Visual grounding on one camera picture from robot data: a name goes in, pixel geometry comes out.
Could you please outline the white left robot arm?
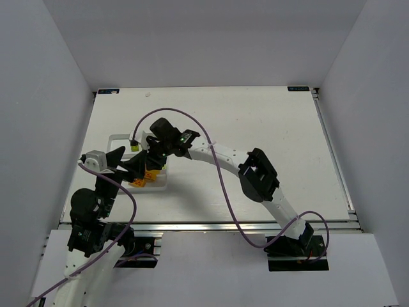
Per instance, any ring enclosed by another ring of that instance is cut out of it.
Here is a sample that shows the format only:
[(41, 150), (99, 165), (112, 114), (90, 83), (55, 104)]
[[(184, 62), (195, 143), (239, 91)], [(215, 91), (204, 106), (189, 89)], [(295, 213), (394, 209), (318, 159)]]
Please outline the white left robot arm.
[(131, 224), (107, 222), (123, 182), (144, 178), (147, 151), (125, 161), (125, 147), (108, 153), (93, 150), (79, 159), (79, 167), (96, 177), (93, 189), (76, 190), (70, 199), (71, 234), (64, 279), (56, 286), (53, 306), (97, 306), (116, 262), (134, 240)]

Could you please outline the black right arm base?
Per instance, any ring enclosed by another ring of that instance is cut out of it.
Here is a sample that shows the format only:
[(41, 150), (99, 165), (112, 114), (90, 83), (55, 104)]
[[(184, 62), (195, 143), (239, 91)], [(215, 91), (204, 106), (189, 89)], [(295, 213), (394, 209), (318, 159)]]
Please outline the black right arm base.
[(329, 271), (324, 238), (314, 235), (305, 251), (284, 236), (264, 249), (270, 272)]

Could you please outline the orange upside-down lego brick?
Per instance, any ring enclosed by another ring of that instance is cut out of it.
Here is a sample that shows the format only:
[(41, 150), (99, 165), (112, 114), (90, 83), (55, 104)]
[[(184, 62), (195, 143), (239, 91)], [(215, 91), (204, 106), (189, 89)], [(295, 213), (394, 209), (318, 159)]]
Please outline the orange upside-down lego brick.
[(156, 181), (157, 180), (157, 175), (158, 175), (157, 173), (150, 173), (150, 180), (153, 181), (153, 182)]

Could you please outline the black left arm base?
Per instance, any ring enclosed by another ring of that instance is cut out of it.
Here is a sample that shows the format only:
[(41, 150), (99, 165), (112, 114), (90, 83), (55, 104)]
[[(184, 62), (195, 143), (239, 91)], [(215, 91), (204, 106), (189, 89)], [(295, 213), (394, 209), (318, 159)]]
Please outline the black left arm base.
[(154, 269), (159, 258), (162, 239), (160, 237), (134, 237), (125, 250), (125, 254), (116, 262), (115, 267), (128, 269)]

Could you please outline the yellow long lego brick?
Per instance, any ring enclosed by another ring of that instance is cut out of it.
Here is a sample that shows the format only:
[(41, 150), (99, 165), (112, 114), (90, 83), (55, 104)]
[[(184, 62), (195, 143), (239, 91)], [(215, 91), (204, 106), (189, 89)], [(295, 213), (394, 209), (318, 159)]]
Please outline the yellow long lego brick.
[(145, 187), (145, 185), (146, 185), (146, 181), (145, 181), (145, 179), (137, 179), (137, 180), (134, 180), (133, 182), (129, 182), (128, 183), (129, 184), (129, 186), (131, 186), (131, 187), (135, 187), (135, 188), (143, 188), (143, 187)]

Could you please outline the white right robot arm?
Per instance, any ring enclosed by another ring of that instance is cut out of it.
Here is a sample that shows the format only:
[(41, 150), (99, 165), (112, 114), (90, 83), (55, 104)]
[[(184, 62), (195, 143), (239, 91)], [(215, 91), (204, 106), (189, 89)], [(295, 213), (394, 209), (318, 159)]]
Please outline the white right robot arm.
[(151, 127), (149, 166), (160, 166), (170, 155), (218, 166), (238, 177), (243, 194), (261, 203), (278, 222), (284, 233), (277, 241), (291, 256), (304, 256), (310, 248), (314, 230), (289, 204), (280, 188), (278, 174), (268, 157), (259, 148), (241, 152), (212, 143), (208, 136), (193, 130), (179, 131), (165, 118)]

